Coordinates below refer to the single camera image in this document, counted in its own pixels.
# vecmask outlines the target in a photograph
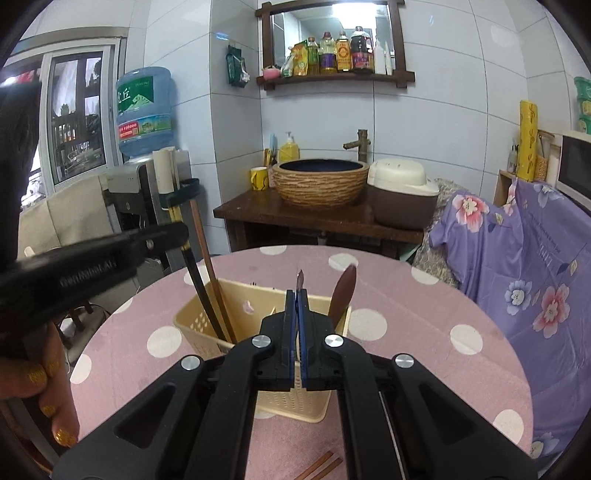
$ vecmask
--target fingernail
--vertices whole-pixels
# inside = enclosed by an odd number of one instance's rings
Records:
[[[57,371],[60,369],[60,361],[56,360],[55,362],[51,362],[47,365],[45,371],[47,372],[47,376],[49,378],[53,378]]]
[[[53,417],[56,414],[56,408],[51,405],[41,407],[41,411],[48,419],[50,419],[51,417]]]
[[[33,365],[27,372],[27,377],[33,385],[40,387],[47,383],[47,374],[41,365]]]
[[[72,448],[77,441],[78,440],[76,440],[76,437],[70,435],[65,430],[60,429],[56,433],[56,442],[59,443],[62,447]]]

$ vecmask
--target shelf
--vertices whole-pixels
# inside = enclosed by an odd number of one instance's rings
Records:
[[[306,75],[306,76],[292,76],[279,77],[272,80],[265,80],[263,77],[256,78],[256,84],[263,87],[265,90],[275,90],[276,85],[289,85],[290,83],[306,83],[306,82],[329,82],[335,80],[356,80],[358,82],[387,82],[395,83],[400,88],[406,88],[407,83],[414,83],[414,72],[407,72],[405,70],[394,70],[392,75],[382,75],[378,73],[353,73],[340,72],[326,75]]]

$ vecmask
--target wooden spoon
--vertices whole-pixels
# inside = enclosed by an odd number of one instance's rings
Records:
[[[332,298],[330,299],[328,317],[332,320],[334,328],[336,328],[340,318],[347,311],[347,308],[351,303],[356,283],[357,267],[351,264],[340,276],[339,281],[336,283]]]

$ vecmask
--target soy sauce bottle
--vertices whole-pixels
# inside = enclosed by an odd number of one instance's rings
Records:
[[[356,73],[372,73],[372,65],[366,39],[367,33],[362,27],[355,27],[351,36],[351,62],[352,70]]]

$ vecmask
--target rice cooker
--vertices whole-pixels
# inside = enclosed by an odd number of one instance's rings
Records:
[[[385,158],[369,168],[368,201],[381,225],[425,229],[433,218],[438,195],[439,186],[427,178],[419,162]]]

